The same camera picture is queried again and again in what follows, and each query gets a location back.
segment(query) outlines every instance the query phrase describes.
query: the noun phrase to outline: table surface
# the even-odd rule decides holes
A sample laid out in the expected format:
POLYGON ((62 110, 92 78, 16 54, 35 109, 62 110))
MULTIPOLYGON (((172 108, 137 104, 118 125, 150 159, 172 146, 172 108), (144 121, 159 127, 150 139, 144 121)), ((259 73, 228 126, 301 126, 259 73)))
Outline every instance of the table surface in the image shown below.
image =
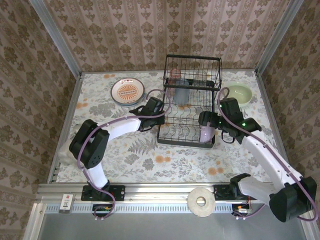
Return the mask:
MULTIPOLYGON (((122 78, 137 78, 145 86, 145 92, 163 89, 163 71, 86 73, 78 97, 71 129, 86 119, 107 122, 128 114, 133 107, 117 105, 111 98, 111 87, 122 78)), ((276 146, 266 108, 253 70, 223 71, 222 87, 228 82, 241 82, 252 90, 252 100, 241 110, 245 118, 254 118, 262 127, 267 140, 276 146)), ((161 98, 158 92, 152 96, 161 98)), ((257 180, 269 182, 269 177, 253 155, 237 142, 222 141, 216 132, 211 149, 182 147, 157 143, 157 130, 132 132, 108 142, 102 166, 113 183, 158 183, 158 182, 229 182, 230 178, 248 173, 257 180)), ((60 164, 57 182, 86 182, 82 172, 73 163, 60 164)))

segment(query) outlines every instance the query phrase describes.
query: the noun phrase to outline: dish rack shelf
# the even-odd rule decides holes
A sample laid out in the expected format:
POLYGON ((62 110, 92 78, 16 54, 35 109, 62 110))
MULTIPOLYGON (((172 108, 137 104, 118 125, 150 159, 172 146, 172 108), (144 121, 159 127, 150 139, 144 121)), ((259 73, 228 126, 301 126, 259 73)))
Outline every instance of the dish rack shelf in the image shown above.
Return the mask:
POLYGON ((213 112, 217 92, 222 84, 222 60, 218 57, 172 55, 165 60, 163 88, 164 109, 171 109, 160 125, 157 141, 161 144, 212 148, 215 137, 200 142, 199 115, 213 112))

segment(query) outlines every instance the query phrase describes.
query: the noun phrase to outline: label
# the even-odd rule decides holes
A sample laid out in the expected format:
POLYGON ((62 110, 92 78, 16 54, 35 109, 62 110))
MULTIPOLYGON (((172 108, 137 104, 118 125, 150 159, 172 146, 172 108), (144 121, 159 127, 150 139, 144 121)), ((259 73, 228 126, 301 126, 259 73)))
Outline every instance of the label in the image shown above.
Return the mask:
POLYGON ((59 209, 60 214, 70 213, 73 198, 74 198, 73 194, 63 194, 60 209, 59 209))

